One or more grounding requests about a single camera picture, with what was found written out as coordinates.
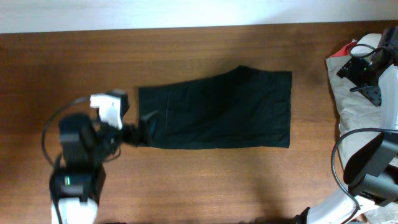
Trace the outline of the red cloth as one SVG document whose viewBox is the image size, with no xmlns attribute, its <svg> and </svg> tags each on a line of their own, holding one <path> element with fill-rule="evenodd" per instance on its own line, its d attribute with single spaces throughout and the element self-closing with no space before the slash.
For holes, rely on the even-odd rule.
<svg viewBox="0 0 398 224">
<path fill-rule="evenodd" d="M 344 56 L 349 55 L 349 52 L 350 52 L 351 48 L 353 46 L 355 46 L 357 43 L 358 43 L 357 41 L 352 41 L 352 42 L 346 44 L 341 49 L 339 49 L 336 53 L 330 55 L 330 58 L 333 58 L 333 57 L 344 57 Z"/>
</svg>

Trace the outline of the black shorts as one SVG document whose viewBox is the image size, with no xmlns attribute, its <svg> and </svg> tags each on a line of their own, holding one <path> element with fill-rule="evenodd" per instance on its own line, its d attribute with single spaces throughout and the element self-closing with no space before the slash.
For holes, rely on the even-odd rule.
<svg viewBox="0 0 398 224">
<path fill-rule="evenodd" d="M 151 146 L 290 146 L 292 72 L 238 66 L 209 78 L 140 87 L 139 114 L 156 112 Z"/>
</svg>

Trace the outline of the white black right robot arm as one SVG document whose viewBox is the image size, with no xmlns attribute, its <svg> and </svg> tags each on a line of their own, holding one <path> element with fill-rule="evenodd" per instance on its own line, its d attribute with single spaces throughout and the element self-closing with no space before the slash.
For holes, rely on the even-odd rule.
<svg viewBox="0 0 398 224">
<path fill-rule="evenodd" d="M 340 114 L 331 152 L 338 190 L 294 223 L 353 223 L 397 203 L 397 27 L 365 35 L 326 64 Z"/>
</svg>

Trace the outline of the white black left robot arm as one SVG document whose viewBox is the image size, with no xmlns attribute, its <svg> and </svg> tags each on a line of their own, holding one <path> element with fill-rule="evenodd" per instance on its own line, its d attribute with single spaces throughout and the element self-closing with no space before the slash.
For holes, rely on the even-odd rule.
<svg viewBox="0 0 398 224">
<path fill-rule="evenodd" d="M 120 90 L 78 98 L 57 110 L 89 102 L 97 117 L 73 113 L 58 123 L 62 152 L 49 163 L 52 223 L 94 223 L 106 179 L 104 163 L 121 155 L 122 144 L 149 146 L 157 124 L 155 110 L 137 125 L 123 123 L 129 109 L 128 95 Z"/>
</svg>

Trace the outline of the white cloth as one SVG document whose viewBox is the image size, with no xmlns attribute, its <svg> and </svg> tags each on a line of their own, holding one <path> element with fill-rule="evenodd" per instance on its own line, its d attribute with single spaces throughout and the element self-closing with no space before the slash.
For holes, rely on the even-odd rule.
<svg viewBox="0 0 398 224">
<path fill-rule="evenodd" d="M 367 34 L 362 37 L 356 45 L 354 45 L 349 54 L 356 57 L 363 57 L 370 54 L 375 48 L 378 47 L 382 34 Z"/>
</svg>

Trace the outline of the grey shorts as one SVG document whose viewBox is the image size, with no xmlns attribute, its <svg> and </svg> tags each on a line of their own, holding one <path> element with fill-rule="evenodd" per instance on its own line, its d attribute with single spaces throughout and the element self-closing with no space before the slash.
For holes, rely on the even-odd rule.
<svg viewBox="0 0 398 224">
<path fill-rule="evenodd" d="M 340 78 L 337 72 L 348 62 L 350 56 L 326 59 L 328 78 L 340 115 L 338 128 L 340 134 L 359 128 L 378 128 L 381 125 L 381 109 L 374 106 L 358 92 L 350 92 L 354 84 L 347 78 Z M 342 166 L 365 144 L 377 136 L 375 132 L 356 133 L 345 138 L 338 147 Z"/>
</svg>

